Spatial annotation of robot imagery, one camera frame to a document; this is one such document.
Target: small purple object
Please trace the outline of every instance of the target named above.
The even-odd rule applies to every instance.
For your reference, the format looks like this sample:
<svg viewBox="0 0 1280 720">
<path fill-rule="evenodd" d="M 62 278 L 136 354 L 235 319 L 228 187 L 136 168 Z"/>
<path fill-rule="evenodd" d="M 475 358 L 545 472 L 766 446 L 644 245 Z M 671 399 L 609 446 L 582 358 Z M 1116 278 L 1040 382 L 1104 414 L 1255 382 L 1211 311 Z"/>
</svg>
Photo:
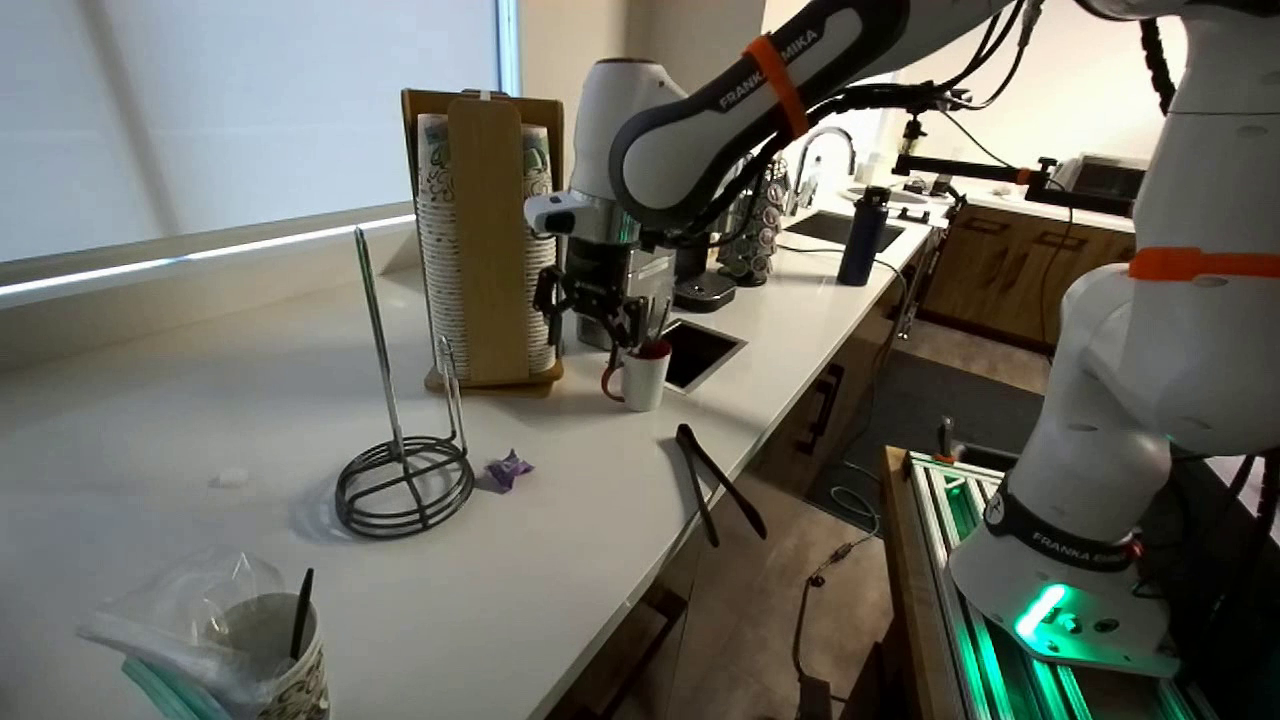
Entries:
<svg viewBox="0 0 1280 720">
<path fill-rule="evenodd" d="M 514 484 L 520 476 L 528 476 L 528 472 L 532 472 L 532 463 L 528 463 L 525 454 L 514 454 L 514 453 L 507 453 L 502 460 L 484 463 L 484 476 L 488 476 L 488 484 L 492 484 L 495 492 L 513 492 L 513 484 Z"/>
</svg>

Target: orange stripe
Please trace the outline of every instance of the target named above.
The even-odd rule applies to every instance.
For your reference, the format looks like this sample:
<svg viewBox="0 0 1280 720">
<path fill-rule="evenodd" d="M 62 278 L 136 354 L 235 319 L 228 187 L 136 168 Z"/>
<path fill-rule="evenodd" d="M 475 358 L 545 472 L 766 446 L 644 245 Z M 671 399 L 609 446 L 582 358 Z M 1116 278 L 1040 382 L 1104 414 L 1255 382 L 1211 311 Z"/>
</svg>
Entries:
<svg viewBox="0 0 1280 720">
<path fill-rule="evenodd" d="M 1263 253 L 1201 253 L 1201 246 L 1139 246 L 1128 259 L 1130 278 L 1196 278 L 1196 275 L 1266 275 L 1280 278 L 1280 255 Z"/>
<path fill-rule="evenodd" d="M 800 91 L 792 85 L 792 72 L 782 64 L 782 54 L 773 48 L 766 35 L 755 35 L 747 45 L 747 54 L 755 59 L 755 66 L 758 66 L 765 85 L 773 89 L 775 104 L 782 106 L 792 135 L 803 135 L 807 131 L 807 112 L 800 104 Z"/>
</svg>

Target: white table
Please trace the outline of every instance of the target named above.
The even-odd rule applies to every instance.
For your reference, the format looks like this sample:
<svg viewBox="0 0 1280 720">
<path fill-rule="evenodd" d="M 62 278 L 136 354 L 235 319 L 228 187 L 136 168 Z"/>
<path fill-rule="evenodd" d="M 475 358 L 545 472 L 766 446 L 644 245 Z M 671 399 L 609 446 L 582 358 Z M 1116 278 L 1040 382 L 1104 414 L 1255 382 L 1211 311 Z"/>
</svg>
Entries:
<svg viewBox="0 0 1280 720">
<path fill-rule="evenodd" d="M 520 446 L 536 476 L 392 545 L 328 519 L 337 472 L 388 440 L 357 283 L 0 377 L 0 716 L 146 716 L 77 624 L 201 549 L 315 566 L 338 716 L 547 713 L 690 523 L 674 425 L 735 476 L 923 234 L 868 286 L 832 283 L 838 253 L 780 253 L 773 283 L 696 316 L 747 343 L 658 411 L 603 399 L 598 352 L 551 397 L 467 397 L 470 463 Z M 388 278 L 382 316 L 402 429 L 434 430 L 418 301 Z"/>
</svg>

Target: metal stand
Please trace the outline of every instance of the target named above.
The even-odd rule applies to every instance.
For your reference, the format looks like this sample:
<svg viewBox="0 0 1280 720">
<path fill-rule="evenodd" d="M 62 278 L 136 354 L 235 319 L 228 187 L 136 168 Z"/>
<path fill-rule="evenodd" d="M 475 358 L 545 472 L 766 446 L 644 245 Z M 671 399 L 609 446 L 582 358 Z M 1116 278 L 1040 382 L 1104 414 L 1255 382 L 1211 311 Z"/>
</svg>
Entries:
<svg viewBox="0 0 1280 720">
<path fill-rule="evenodd" d="M 467 463 L 467 437 L 461 414 L 461 382 L 450 348 L 434 336 L 430 286 L 422 286 L 430 324 L 430 372 L 442 386 L 447 437 L 402 437 L 392 397 L 388 336 L 377 302 L 377 278 L 367 259 L 367 238 L 357 227 L 357 255 L 365 278 L 365 302 L 371 324 L 371 343 L 378 358 L 378 382 L 388 405 L 392 440 L 361 453 L 337 481 L 337 515 L 348 531 L 365 540 L 400 540 L 442 523 L 475 487 Z"/>
</svg>

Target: plastic bag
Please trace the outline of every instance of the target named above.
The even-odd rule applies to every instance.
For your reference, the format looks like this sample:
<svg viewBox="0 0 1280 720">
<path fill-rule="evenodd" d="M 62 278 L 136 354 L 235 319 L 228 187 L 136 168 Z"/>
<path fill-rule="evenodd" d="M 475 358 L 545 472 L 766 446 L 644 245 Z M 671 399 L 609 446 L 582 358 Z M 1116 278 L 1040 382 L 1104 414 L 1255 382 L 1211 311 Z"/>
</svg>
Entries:
<svg viewBox="0 0 1280 720">
<path fill-rule="evenodd" d="M 195 555 L 98 605 L 78 636 L 250 706 L 277 695 L 277 688 L 264 688 L 247 673 L 250 663 L 224 639 L 224 617 L 245 598 L 277 590 L 287 590 L 283 575 L 247 551 Z"/>
</svg>

